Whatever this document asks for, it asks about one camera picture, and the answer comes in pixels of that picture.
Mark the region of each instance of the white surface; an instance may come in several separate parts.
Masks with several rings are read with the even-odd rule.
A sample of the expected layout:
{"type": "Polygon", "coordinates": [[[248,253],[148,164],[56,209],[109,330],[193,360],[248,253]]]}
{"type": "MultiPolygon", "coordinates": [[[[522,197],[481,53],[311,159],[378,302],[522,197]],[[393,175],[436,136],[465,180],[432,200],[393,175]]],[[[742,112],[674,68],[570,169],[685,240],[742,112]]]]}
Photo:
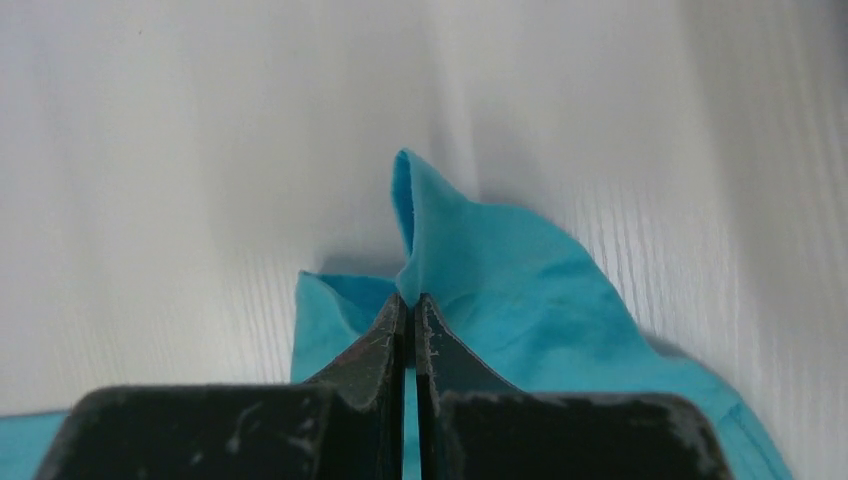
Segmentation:
{"type": "Polygon", "coordinates": [[[388,187],[409,146],[576,235],[799,478],[843,478],[829,5],[4,2],[0,413],[286,380],[297,271],[402,261],[388,187]]]}

